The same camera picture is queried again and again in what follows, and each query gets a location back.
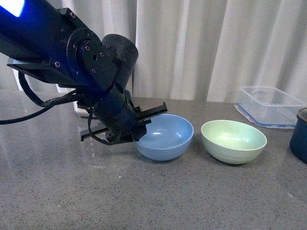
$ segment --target plastic container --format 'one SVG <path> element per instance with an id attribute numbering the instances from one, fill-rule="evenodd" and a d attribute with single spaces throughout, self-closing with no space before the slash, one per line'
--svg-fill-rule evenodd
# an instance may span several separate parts
<path id="1" fill-rule="evenodd" d="M 269 86 L 242 86 L 244 93 L 236 109 L 249 121 L 261 127 L 294 128 L 297 112 L 306 104 Z"/>

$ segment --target green bowl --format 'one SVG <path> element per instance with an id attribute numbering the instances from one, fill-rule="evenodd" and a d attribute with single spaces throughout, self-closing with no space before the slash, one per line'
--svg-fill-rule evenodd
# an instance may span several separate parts
<path id="1" fill-rule="evenodd" d="M 216 159 L 230 164 L 252 161 L 267 144 L 262 132 L 237 121 L 209 121 L 202 125 L 201 134 L 206 150 Z"/>

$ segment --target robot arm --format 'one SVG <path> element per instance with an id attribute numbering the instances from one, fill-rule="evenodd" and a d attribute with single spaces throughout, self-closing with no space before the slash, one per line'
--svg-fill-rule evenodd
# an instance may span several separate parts
<path id="1" fill-rule="evenodd" d="M 165 103 L 147 111 L 134 107 L 125 90 L 138 58 L 130 40 L 109 34 L 100 41 L 68 8 L 56 10 L 46 0 L 17 1 L 24 5 L 15 15 L 0 1 L 0 52 L 10 57 L 8 66 L 21 73 L 21 81 L 27 74 L 76 89 L 72 96 L 89 113 L 81 140 L 92 136 L 108 145 L 138 141 L 150 117 L 167 112 Z M 104 126 L 91 130 L 93 114 Z M 95 136 L 101 132 L 107 140 Z"/>

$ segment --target black cable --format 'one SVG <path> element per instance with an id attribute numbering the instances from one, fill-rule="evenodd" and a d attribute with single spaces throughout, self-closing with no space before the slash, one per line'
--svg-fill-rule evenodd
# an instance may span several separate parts
<path id="1" fill-rule="evenodd" d="M 76 90 L 73 90 L 73 91 L 67 93 L 65 96 L 72 95 L 75 92 L 76 92 Z M 18 123 L 18 122 L 22 122 L 22 121 L 26 121 L 26 120 L 32 119 L 32 118 L 34 118 L 34 117 L 36 117 L 38 115 L 41 115 L 42 113 L 48 111 L 52 107 L 43 108 L 42 110 L 39 110 L 39 111 L 37 111 L 37 112 L 35 112 L 33 114 L 30 114 L 30 115 L 27 115 L 27 116 L 24 116 L 24 117 L 19 117 L 19 118 L 10 119 L 10 120 L 0 120 L 0 125 L 9 125 L 9 124 L 14 124 L 14 123 Z"/>
<path id="2" fill-rule="evenodd" d="M 75 102 L 81 99 L 84 99 L 88 95 L 86 94 L 77 94 L 77 95 L 64 95 L 62 97 L 53 98 L 47 101 L 42 101 L 30 88 L 28 85 L 28 82 L 24 76 L 24 73 L 18 72 L 18 79 L 20 82 L 20 85 L 22 89 L 24 90 L 24 93 L 33 101 L 35 104 L 37 104 L 40 107 L 53 107 L 55 105 L 59 104 L 65 104 L 69 102 Z"/>
<path id="3" fill-rule="evenodd" d="M 92 113 L 92 111 L 88 111 L 88 113 L 89 113 L 89 116 L 87 118 L 87 126 L 88 126 L 88 132 L 90 133 L 92 138 L 94 138 L 95 140 L 97 140 L 100 143 L 105 144 L 105 145 L 115 145 L 115 144 L 119 143 L 120 138 L 121 138 L 121 131 L 119 131 L 119 135 L 117 136 L 116 140 L 111 141 L 111 142 L 108 142 L 106 140 L 103 140 L 103 139 L 95 136 L 94 133 L 92 133 L 92 130 L 91 130 L 91 121 L 92 121 L 92 118 L 93 118 L 93 113 Z"/>

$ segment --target gray countertop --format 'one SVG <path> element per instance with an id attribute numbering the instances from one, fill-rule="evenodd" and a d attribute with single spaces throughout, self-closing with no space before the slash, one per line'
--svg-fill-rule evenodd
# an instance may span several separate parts
<path id="1" fill-rule="evenodd" d="M 163 100 L 133 102 L 145 110 Z M 216 119 L 254 126 L 233 104 L 165 102 L 195 129 L 189 149 L 167 162 L 133 143 L 80 142 L 87 120 L 72 104 L 0 126 L 0 229 L 307 229 L 307 164 L 289 150 L 292 130 L 258 127 L 264 151 L 232 166 L 207 153 L 200 128 Z M 2 120 L 38 109 L 23 92 L 0 91 Z"/>

